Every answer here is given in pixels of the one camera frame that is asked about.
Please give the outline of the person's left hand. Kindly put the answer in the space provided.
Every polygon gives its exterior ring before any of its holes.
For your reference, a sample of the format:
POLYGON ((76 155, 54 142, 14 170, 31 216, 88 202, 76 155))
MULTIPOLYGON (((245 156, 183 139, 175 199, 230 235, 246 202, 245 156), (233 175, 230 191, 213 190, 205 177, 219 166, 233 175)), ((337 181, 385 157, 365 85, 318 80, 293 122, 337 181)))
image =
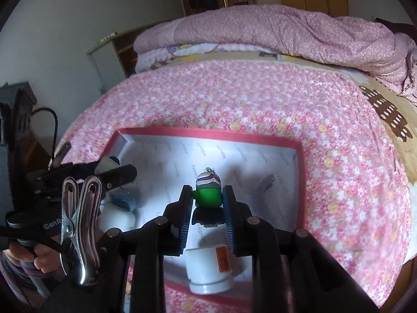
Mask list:
POLYGON ((3 251, 6 258, 15 266, 21 262, 32 263, 43 273, 52 273, 62 269, 59 253, 42 244, 36 244, 31 252, 17 242, 11 242, 9 249, 3 251))

